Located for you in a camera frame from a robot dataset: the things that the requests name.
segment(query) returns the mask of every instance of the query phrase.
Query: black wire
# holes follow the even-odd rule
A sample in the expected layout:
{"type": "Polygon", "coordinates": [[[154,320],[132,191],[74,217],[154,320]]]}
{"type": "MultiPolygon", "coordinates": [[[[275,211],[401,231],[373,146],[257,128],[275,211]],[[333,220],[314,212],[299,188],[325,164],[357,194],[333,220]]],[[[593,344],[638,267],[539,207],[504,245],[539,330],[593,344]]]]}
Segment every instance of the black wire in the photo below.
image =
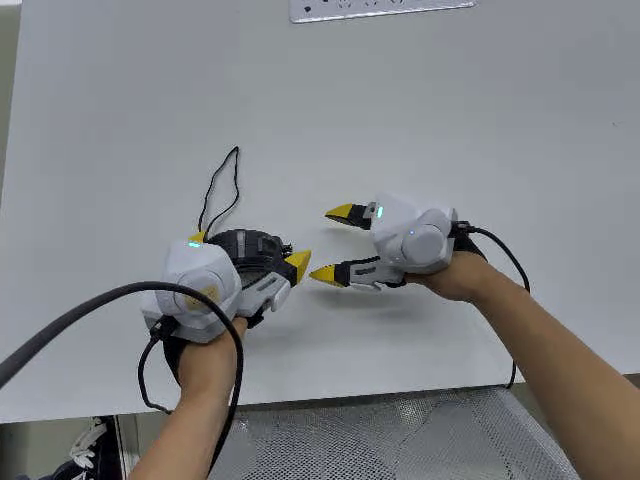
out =
{"type": "MultiPolygon", "coordinates": [[[[87,300],[84,303],[81,303],[77,307],[72,308],[67,313],[61,315],[49,325],[40,330],[38,333],[36,333],[20,348],[9,355],[9,357],[7,357],[2,363],[0,363],[0,388],[4,387],[7,382],[9,382],[9,380],[11,380],[33,357],[35,357],[38,352],[40,352],[40,350],[46,347],[66,328],[76,323],[85,315],[126,295],[150,290],[181,293],[183,295],[188,295],[189,297],[192,297],[201,303],[204,303],[218,316],[220,321],[229,332],[229,335],[231,336],[231,339],[233,340],[233,343],[236,347],[236,377],[233,387],[233,393],[231,395],[231,402],[229,405],[229,410],[227,412],[227,418],[225,419],[222,431],[220,432],[220,437],[218,438],[218,443],[216,444],[216,448],[213,453],[213,458],[211,461],[211,466],[213,466],[218,456],[220,455],[220,452],[222,451],[225,440],[227,439],[227,435],[229,434],[229,430],[231,429],[233,417],[236,412],[236,407],[238,405],[240,387],[242,386],[242,372],[244,369],[244,351],[242,349],[242,341],[240,340],[238,332],[233,327],[231,320],[229,320],[229,318],[220,309],[220,307],[203,293],[200,293],[192,288],[185,287],[184,285],[167,282],[130,283],[128,285],[123,285],[122,287],[114,288],[113,290],[102,293],[90,300],[87,300]]],[[[149,351],[154,344],[151,344],[150,346],[147,345],[149,351]]]]}
{"type": "MultiPolygon", "coordinates": [[[[524,271],[524,268],[522,268],[522,265],[520,265],[520,262],[518,261],[516,256],[511,252],[509,247],[507,247],[507,245],[502,240],[500,240],[495,234],[491,233],[489,230],[485,230],[484,228],[470,226],[467,229],[467,232],[479,233],[480,235],[484,235],[485,237],[493,240],[502,249],[502,251],[507,254],[507,257],[509,257],[513,265],[516,267],[516,270],[518,270],[518,273],[522,277],[522,284],[525,290],[531,293],[531,286],[529,285],[529,277],[527,277],[527,273],[524,271]]],[[[518,366],[516,365],[516,361],[513,360],[511,364],[511,377],[509,378],[509,383],[505,385],[505,388],[510,389],[511,387],[513,387],[513,383],[516,380],[517,370],[518,366]]]]}
{"type": "Polygon", "coordinates": [[[238,147],[236,145],[235,147],[233,147],[229,151],[229,153],[227,153],[227,156],[225,157],[225,159],[222,162],[222,164],[216,169],[215,172],[213,172],[213,176],[211,177],[211,182],[209,183],[209,188],[207,189],[207,193],[205,193],[205,195],[204,195],[204,204],[202,205],[202,211],[200,212],[200,216],[198,217],[198,231],[199,232],[202,231],[202,222],[204,221],[204,216],[205,216],[205,214],[207,212],[207,204],[209,203],[209,195],[213,191],[215,180],[216,180],[216,178],[218,177],[220,172],[224,169],[224,167],[227,165],[227,163],[229,162],[229,160],[232,157],[235,158],[235,167],[234,167],[234,173],[233,173],[233,183],[234,183],[235,190],[236,190],[236,196],[235,196],[235,199],[233,200],[233,202],[231,203],[231,205],[229,205],[225,210],[223,210],[222,213],[219,213],[218,215],[216,215],[215,218],[213,220],[211,220],[211,222],[209,222],[209,225],[207,226],[207,229],[205,230],[205,235],[204,235],[205,239],[207,238],[207,235],[209,234],[209,230],[211,230],[211,227],[213,226],[214,222],[218,218],[223,216],[225,213],[227,213],[229,210],[231,210],[238,203],[238,200],[240,198],[240,190],[239,190],[239,187],[238,187],[238,160],[239,160],[239,157],[240,157],[240,147],[238,147]]]}
{"type": "Polygon", "coordinates": [[[213,224],[216,222],[216,220],[218,220],[220,217],[222,217],[223,215],[225,215],[227,212],[229,212],[233,207],[236,206],[236,204],[238,203],[238,200],[240,200],[240,187],[238,186],[238,160],[240,157],[240,149],[238,147],[235,147],[235,151],[236,151],[236,155],[235,155],[235,165],[234,165],[234,170],[233,170],[233,186],[236,189],[236,196],[233,199],[233,202],[231,202],[231,204],[225,208],[222,212],[220,212],[218,215],[216,215],[213,220],[211,220],[209,222],[209,225],[207,226],[207,229],[204,232],[204,238],[205,240],[207,239],[207,236],[209,235],[209,230],[211,230],[211,227],[213,227],[213,224]]]}
{"type": "Polygon", "coordinates": [[[144,366],[147,363],[147,357],[149,356],[149,353],[151,353],[153,347],[159,341],[160,337],[152,335],[149,339],[149,343],[147,343],[147,346],[144,347],[142,355],[140,355],[140,361],[138,362],[138,386],[140,387],[140,395],[142,395],[142,400],[147,407],[154,408],[156,410],[160,410],[163,413],[166,413],[167,415],[171,415],[171,410],[169,410],[168,408],[149,401],[149,395],[147,394],[147,385],[144,382],[144,366]]]}

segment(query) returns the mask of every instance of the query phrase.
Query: white power outlet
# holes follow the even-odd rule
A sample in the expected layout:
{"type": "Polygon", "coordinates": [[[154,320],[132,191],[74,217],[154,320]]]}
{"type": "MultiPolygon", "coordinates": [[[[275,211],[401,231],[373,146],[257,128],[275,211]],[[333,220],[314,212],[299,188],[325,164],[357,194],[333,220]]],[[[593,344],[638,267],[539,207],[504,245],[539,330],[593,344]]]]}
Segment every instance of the white power outlet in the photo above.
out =
{"type": "Polygon", "coordinates": [[[473,7],[475,4],[476,0],[289,0],[289,11],[292,22],[304,23],[473,7]]]}

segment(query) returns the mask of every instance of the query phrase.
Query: forearm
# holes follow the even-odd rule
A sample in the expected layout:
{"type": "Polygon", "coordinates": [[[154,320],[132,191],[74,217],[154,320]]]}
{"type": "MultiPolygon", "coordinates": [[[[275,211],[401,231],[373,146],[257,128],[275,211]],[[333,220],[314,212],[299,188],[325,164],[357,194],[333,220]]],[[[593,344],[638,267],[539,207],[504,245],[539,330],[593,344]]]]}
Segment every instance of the forearm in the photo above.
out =
{"type": "Polygon", "coordinates": [[[131,479],[204,479],[227,415],[229,390],[180,399],[131,479]]]}
{"type": "MultiPolygon", "coordinates": [[[[233,321],[242,337],[247,321],[233,321]]],[[[229,333],[206,345],[189,344],[180,359],[180,402],[131,478],[200,480],[207,478],[227,417],[237,352],[229,333]]]]}
{"type": "Polygon", "coordinates": [[[520,367],[582,478],[640,478],[640,392],[495,270],[473,303],[520,367]]]}

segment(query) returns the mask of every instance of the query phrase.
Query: white tabletop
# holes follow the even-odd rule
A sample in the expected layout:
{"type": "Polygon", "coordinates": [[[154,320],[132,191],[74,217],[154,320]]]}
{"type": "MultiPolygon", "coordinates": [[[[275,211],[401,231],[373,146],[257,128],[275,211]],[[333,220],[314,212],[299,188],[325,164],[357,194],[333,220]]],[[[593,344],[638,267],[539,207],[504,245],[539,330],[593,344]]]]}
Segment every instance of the white tabletop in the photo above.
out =
{"type": "MultiPolygon", "coordinates": [[[[639,17],[633,0],[483,0],[292,25],[286,0],[26,1],[0,356],[95,294],[159,278],[238,144],[242,201],[224,228],[311,248],[314,268],[373,253],[328,208],[379,190],[455,206],[503,237],[565,325],[639,371],[639,17]]],[[[144,410],[138,304],[64,332],[0,392],[0,421],[144,410]]],[[[471,307],[310,280],[250,332],[246,354],[242,403],[496,384],[510,371],[471,307]]],[[[147,378],[154,400],[175,402],[159,349],[147,378]]]]}

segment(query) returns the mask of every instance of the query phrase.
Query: human hand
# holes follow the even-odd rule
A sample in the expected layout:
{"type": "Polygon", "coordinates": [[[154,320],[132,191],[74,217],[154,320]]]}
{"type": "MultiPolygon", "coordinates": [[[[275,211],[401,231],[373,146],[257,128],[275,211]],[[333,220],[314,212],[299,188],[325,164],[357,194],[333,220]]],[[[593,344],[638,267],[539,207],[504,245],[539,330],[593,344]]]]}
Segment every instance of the human hand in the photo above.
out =
{"type": "Polygon", "coordinates": [[[448,300],[473,302],[494,272],[496,270],[478,254],[453,252],[451,263],[444,270],[430,275],[407,273],[405,280],[424,285],[448,300]]]}
{"type": "MultiPolygon", "coordinates": [[[[242,339],[247,319],[236,317],[233,326],[242,339]]],[[[207,344],[189,343],[180,357],[178,378],[182,396],[207,395],[212,391],[231,390],[236,371],[236,348],[229,332],[207,344]]]]}

